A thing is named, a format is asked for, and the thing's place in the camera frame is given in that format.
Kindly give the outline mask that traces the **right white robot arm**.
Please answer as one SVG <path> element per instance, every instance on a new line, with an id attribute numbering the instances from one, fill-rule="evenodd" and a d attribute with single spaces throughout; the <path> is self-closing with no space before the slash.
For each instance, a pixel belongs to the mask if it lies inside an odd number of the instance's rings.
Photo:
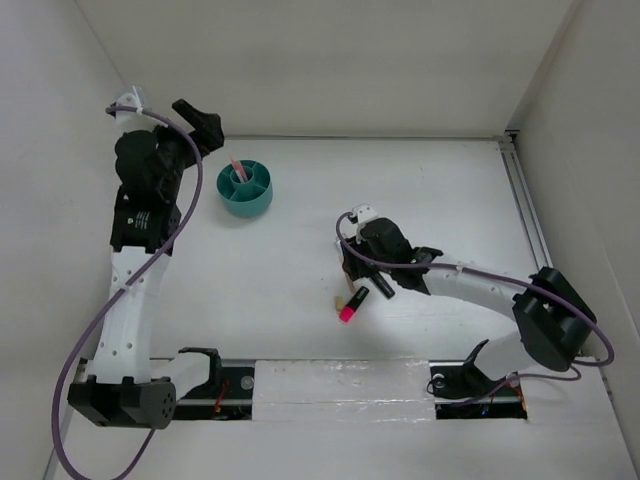
<path id="1" fill-rule="evenodd" d="M 399 287 L 427 296 L 460 300 L 511 321 L 514 331 L 480 341 L 442 376 L 446 386 L 476 394 L 533 365 L 568 372 L 597 320 L 566 277 L 544 267 L 522 281 L 483 271 L 437 248 L 415 247 L 390 219 L 342 214 L 355 227 L 337 235 L 342 268 L 351 280 L 387 275 Z"/>

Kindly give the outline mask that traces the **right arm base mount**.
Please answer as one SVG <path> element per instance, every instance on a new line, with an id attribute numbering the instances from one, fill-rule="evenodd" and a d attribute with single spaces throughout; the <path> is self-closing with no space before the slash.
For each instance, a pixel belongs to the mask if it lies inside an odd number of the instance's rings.
<path id="1" fill-rule="evenodd" d="M 435 408 L 437 419 L 496 418 L 502 407 L 516 418 L 526 417 L 522 405 L 515 403 L 516 398 L 522 400 L 522 392 L 514 382 L 507 384 L 504 377 L 491 380 L 475 365 L 488 342 L 480 342 L 462 363 L 430 368 L 426 392 L 439 401 Z"/>

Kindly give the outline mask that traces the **teal round divided container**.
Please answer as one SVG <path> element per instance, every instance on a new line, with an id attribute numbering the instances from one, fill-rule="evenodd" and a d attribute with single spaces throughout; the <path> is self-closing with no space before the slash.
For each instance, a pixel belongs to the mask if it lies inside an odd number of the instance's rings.
<path id="1" fill-rule="evenodd" d="M 240 161 L 248 180 L 240 182 L 229 164 L 217 176 L 216 186 L 226 210 L 239 218 L 255 218 L 267 211 L 273 200 L 269 170 L 254 160 Z"/>

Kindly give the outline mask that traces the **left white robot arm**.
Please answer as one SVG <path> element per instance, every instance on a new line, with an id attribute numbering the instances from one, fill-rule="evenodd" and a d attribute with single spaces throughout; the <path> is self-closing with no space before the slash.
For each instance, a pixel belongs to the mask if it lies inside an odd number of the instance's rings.
<path id="1" fill-rule="evenodd" d="M 111 298 L 98 316 L 102 331 L 86 377 L 73 381 L 67 394 L 70 406 L 100 427 L 161 430 L 191 390 L 208 397 L 222 387 L 214 349 L 183 348 L 160 369 L 153 368 L 150 357 L 150 299 L 194 213 L 177 206 L 183 173 L 201 169 L 203 158 L 224 144 L 219 115 L 184 99 L 172 108 L 191 131 L 145 108 L 114 103 L 107 109 L 113 117 L 130 113 L 157 124 L 125 132 L 115 143 L 120 186 L 110 237 Z"/>

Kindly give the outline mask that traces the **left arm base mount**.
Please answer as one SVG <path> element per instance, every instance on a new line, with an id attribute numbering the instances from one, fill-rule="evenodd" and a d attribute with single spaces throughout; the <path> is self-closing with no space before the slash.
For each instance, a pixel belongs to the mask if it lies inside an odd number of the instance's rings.
<path id="1" fill-rule="evenodd" d="M 176 388 L 173 420 L 244 421 L 252 418 L 255 366 L 223 359 L 214 348 L 185 347 L 162 358 L 153 373 Z"/>

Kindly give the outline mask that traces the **peach pink pen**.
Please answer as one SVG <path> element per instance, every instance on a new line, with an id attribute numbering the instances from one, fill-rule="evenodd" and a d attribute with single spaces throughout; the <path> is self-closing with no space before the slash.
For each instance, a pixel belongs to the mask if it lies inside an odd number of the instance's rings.
<path id="1" fill-rule="evenodd" d="M 344 273 L 344 277 L 345 277 L 345 280 L 346 280 L 346 284 L 347 284 L 347 287 L 348 287 L 348 289 L 349 289 L 350 293 L 351 293 L 352 295 L 353 295 L 353 294 L 355 294 L 355 293 L 356 293 L 356 291 L 357 291 L 357 289 L 356 289 L 356 287 L 355 287 L 355 285 L 354 285 L 354 283 L 353 283 L 352 279 L 350 278 L 350 276 L 349 276 L 349 274 L 348 274 L 348 273 L 346 273 L 346 272 L 343 272 L 343 273 Z"/>

